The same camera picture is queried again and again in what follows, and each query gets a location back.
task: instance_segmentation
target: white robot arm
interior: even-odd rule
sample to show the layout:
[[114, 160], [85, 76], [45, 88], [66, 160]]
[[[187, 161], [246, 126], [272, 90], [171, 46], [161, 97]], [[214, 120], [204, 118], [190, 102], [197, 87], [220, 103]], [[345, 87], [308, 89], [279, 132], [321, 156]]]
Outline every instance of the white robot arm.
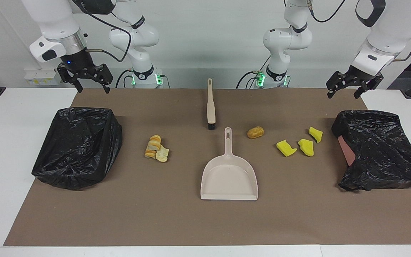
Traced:
[[[68, 0], [22, 0], [25, 8], [41, 28], [42, 36], [30, 45], [30, 51], [39, 62], [60, 57], [62, 63], [57, 67], [62, 80], [73, 84], [79, 92], [82, 86], [78, 79], [92, 79], [103, 85], [106, 93], [113, 76], [105, 64], [95, 66], [90, 52], [102, 50], [86, 47], [85, 37], [73, 18]], [[150, 56], [140, 47], [158, 43], [158, 31], [145, 22], [136, 0], [72, 0], [84, 13], [110, 14], [131, 24], [131, 27], [112, 29], [111, 42], [130, 56], [136, 81], [141, 85], [156, 87], [162, 80], [153, 67]]]
[[[82, 91], [78, 79], [100, 83], [106, 93], [113, 77], [105, 64], [96, 66], [87, 51], [85, 37], [72, 16], [67, 0], [22, 0], [32, 19], [37, 22], [42, 36], [30, 45], [30, 51], [39, 62], [60, 57], [57, 71], [63, 82], [71, 83]], [[111, 0], [102, 1], [100, 10], [113, 8]]]
[[[159, 78], [161, 71], [154, 67], [150, 55], [142, 47], [158, 44], [158, 31], [145, 21], [136, 0], [117, 0], [114, 14], [119, 20], [131, 25], [122, 27], [122, 29], [130, 32], [132, 36], [128, 54], [135, 75], [133, 77], [135, 86], [137, 88], [156, 88], [162, 83]], [[112, 29], [109, 37], [115, 47], [121, 51], [126, 50], [130, 40], [128, 34], [118, 29]]]
[[282, 84], [290, 64], [290, 56], [287, 55], [286, 50], [305, 49], [312, 42], [312, 32], [307, 27], [309, 16], [306, 0], [288, 0], [284, 18], [291, 26], [271, 29], [264, 34], [264, 46], [270, 52], [269, 65], [264, 70], [266, 75], [264, 88]]
[[355, 98], [377, 88], [380, 71], [390, 64], [411, 39], [411, 0], [371, 0], [373, 11], [367, 19], [356, 11], [358, 19], [371, 28], [346, 73], [336, 71], [328, 80], [328, 97], [348, 86], [359, 86]]

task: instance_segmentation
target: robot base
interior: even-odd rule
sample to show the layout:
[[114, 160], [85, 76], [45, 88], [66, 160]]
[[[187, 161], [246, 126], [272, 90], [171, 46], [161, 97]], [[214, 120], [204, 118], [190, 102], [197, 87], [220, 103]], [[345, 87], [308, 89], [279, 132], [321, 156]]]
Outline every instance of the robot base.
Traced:
[[164, 88], [161, 69], [155, 68], [155, 71], [145, 80], [140, 80], [137, 76], [133, 77], [132, 86], [134, 88]]
[[268, 89], [268, 88], [275, 88], [275, 87], [288, 87], [291, 81], [290, 76], [285, 76], [281, 81], [274, 81], [271, 78], [264, 80], [263, 86], [260, 87], [256, 83], [254, 83], [253, 88], [256, 89]]

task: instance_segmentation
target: white wall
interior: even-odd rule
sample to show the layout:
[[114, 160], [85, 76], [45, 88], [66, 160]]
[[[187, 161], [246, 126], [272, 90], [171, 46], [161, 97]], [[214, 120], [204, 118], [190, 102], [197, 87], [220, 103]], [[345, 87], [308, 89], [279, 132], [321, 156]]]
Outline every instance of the white wall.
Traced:
[[[316, 16], [327, 18], [340, 2], [315, 1]], [[356, 2], [346, 1], [327, 23], [316, 23], [309, 18], [314, 36], [311, 46], [289, 51], [290, 86], [325, 87], [334, 71], [348, 69], [370, 31], [354, 14]], [[153, 63], [169, 76], [173, 87], [205, 87], [206, 77], [214, 78], [214, 85], [219, 87], [235, 87], [244, 72], [259, 69], [268, 57], [262, 42], [265, 31], [288, 26], [283, 19], [282, 0], [139, 0], [139, 5], [147, 22], [160, 32], [160, 43], [148, 48]], [[109, 43], [107, 26], [85, 14], [76, 14], [75, 18], [89, 35], [89, 48], [103, 48], [121, 56], [122, 52]], [[122, 25], [112, 16], [103, 18]], [[56, 67], [58, 60], [38, 64], [29, 55], [27, 46], [39, 36], [39, 28], [20, 0], [10, 4], [0, 0], [0, 84], [26, 86], [23, 69]], [[410, 48], [411, 42], [401, 57]], [[93, 59], [96, 64], [104, 62], [112, 68], [115, 80], [120, 70], [131, 66], [127, 60], [117, 63], [103, 54], [93, 54]], [[385, 68], [382, 72], [385, 80], [380, 88], [387, 88], [410, 61]], [[84, 85], [100, 87], [96, 83]]]

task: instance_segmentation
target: beige dustpan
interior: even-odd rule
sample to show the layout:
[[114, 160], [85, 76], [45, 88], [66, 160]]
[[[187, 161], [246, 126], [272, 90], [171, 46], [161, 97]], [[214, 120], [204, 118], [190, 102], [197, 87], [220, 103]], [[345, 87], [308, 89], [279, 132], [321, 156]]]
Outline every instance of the beige dustpan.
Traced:
[[243, 158], [233, 155], [232, 130], [225, 129], [225, 154], [207, 163], [202, 173], [201, 199], [258, 199], [258, 183], [253, 167]]

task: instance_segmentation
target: black trash bag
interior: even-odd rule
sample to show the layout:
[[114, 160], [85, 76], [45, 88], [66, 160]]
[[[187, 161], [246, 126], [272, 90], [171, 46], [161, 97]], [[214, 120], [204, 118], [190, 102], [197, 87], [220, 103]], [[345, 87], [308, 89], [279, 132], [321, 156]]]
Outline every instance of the black trash bag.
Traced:
[[70, 190], [94, 185], [106, 177], [121, 142], [121, 125], [111, 109], [61, 109], [31, 174], [44, 183]]
[[355, 154], [339, 186], [352, 191], [411, 187], [411, 144], [399, 116], [380, 111], [343, 111], [332, 127]]

